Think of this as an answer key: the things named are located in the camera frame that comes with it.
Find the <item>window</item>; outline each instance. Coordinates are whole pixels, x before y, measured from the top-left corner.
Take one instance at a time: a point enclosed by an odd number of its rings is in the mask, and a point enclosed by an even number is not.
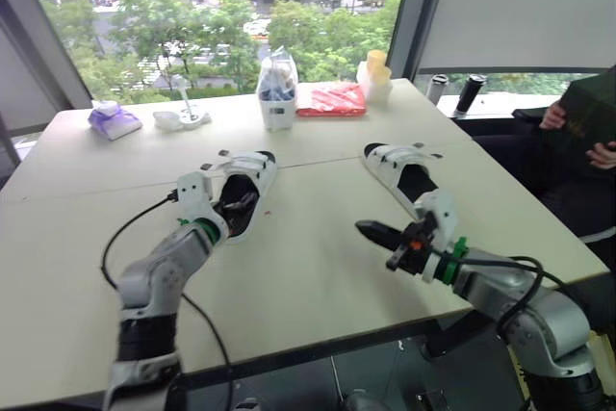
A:
[[[486,83],[479,94],[490,92],[502,92],[527,94],[527,95],[555,95],[560,96],[569,87],[571,81],[589,77],[588,73],[543,73],[543,72],[507,72],[507,73],[483,73]],[[446,74],[449,83],[445,87],[443,95],[459,95],[464,88],[464,83],[469,74]],[[425,93],[432,74],[418,74],[414,84],[419,91]]]
[[[255,90],[285,46],[302,82],[353,79],[389,49],[400,0],[39,0],[91,94],[124,104]]]

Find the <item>purple package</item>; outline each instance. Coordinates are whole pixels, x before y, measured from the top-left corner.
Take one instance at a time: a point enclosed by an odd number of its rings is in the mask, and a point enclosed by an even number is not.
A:
[[[135,132],[143,124],[137,117],[115,102],[101,103],[88,117],[90,126],[109,141]]]

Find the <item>dark clothing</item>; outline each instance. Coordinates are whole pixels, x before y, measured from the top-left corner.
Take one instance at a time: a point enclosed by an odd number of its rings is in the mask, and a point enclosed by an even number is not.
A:
[[[522,183],[576,236],[616,225],[616,176],[586,176],[567,167],[541,140],[526,135],[475,137],[488,154]]]

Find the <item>black tumbler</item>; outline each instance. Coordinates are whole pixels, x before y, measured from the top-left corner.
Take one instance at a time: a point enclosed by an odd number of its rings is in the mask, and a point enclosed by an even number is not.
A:
[[[481,76],[479,74],[471,74],[464,84],[464,89],[462,89],[462,93],[460,93],[460,100],[458,101],[458,106],[455,107],[455,111],[458,114],[465,115],[471,105],[473,104],[473,100],[485,84],[486,78],[485,76]]]

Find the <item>person's hand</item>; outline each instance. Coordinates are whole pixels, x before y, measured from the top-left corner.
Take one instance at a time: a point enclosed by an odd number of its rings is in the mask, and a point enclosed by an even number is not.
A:
[[[611,141],[607,146],[614,150],[608,149],[603,143],[595,143],[592,150],[586,151],[586,156],[591,159],[591,166],[603,170],[616,167],[616,141]]]
[[[552,103],[552,105],[546,110],[546,113],[543,116],[543,120],[539,127],[544,130],[555,130],[560,129],[565,124],[565,110],[563,110],[557,101]]]

